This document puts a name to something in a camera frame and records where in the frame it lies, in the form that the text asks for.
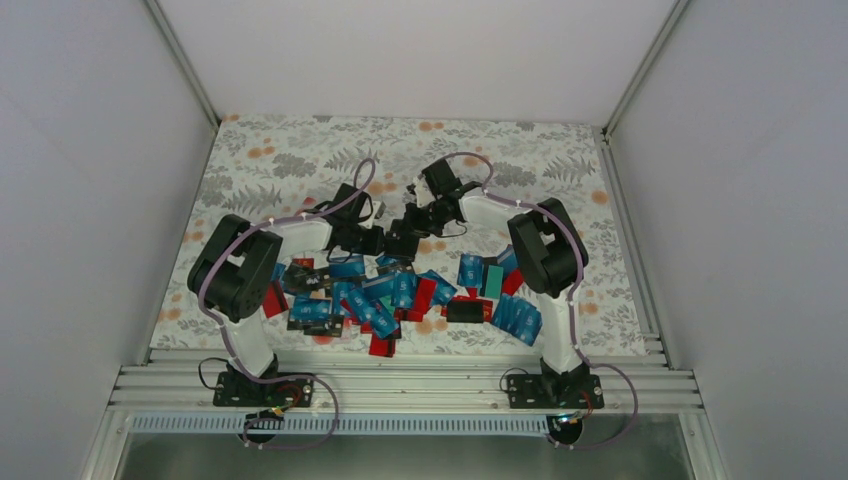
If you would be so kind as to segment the black leather card holder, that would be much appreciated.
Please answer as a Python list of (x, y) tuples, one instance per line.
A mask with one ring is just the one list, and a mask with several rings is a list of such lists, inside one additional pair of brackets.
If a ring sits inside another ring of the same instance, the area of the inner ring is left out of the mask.
[(416, 258), (421, 237), (402, 220), (394, 220), (385, 232), (384, 255), (394, 259), (413, 262)]

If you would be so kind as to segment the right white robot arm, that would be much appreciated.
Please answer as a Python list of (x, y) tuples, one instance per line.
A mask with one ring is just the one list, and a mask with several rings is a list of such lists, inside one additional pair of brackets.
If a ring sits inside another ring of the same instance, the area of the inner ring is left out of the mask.
[(486, 181), (464, 183), (446, 157), (426, 167), (408, 189), (414, 199), (391, 223), (393, 235), (403, 240), (443, 234), (450, 222), (509, 235), (524, 282), (538, 297), (543, 397), (555, 407), (570, 404), (590, 376), (577, 312), (588, 254), (562, 202), (549, 198), (534, 204), (499, 196)]

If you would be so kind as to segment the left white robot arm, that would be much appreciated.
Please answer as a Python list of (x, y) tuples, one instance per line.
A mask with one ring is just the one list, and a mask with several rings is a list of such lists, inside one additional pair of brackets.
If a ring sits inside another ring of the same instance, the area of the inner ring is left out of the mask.
[(202, 313), (218, 327), (239, 392), (255, 405), (277, 394), (276, 354), (266, 338), (259, 313), (282, 257), (335, 248), (377, 255), (383, 230), (376, 225), (385, 208), (361, 188), (343, 184), (329, 201), (293, 216), (252, 223), (228, 214), (192, 266), (187, 287)]

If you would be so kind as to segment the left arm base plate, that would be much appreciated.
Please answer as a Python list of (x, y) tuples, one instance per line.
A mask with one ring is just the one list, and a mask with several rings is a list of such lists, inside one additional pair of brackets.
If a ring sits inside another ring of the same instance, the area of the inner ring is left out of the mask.
[(216, 407), (309, 407), (314, 381), (298, 378), (274, 384), (252, 382), (238, 372), (219, 374), (212, 399)]

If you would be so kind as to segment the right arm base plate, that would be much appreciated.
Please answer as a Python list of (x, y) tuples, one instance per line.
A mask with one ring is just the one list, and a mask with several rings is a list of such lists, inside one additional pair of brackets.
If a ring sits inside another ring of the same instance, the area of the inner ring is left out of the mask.
[(564, 393), (548, 393), (541, 374), (507, 374), (502, 388), (511, 409), (524, 410), (587, 410), (603, 409), (605, 399), (600, 378), (588, 375)]

